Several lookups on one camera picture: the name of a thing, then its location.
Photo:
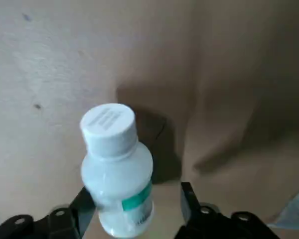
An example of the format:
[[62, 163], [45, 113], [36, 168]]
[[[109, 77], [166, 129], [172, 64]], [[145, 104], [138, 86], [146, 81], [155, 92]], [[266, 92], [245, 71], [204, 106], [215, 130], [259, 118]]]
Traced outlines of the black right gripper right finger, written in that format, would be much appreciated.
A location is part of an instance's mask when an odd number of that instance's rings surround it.
[[256, 215], [239, 211], [230, 217], [217, 206], [200, 203], [189, 182], [181, 182], [181, 212], [185, 224], [176, 239], [279, 239]]

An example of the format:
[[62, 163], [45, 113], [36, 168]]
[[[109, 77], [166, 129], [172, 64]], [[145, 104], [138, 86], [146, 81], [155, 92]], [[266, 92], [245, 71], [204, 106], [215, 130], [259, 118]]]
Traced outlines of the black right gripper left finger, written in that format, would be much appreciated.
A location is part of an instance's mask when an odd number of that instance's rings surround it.
[[59, 206], [44, 218], [15, 215], [0, 224], [0, 239], [81, 239], [96, 206], [86, 188], [82, 188], [70, 205]]

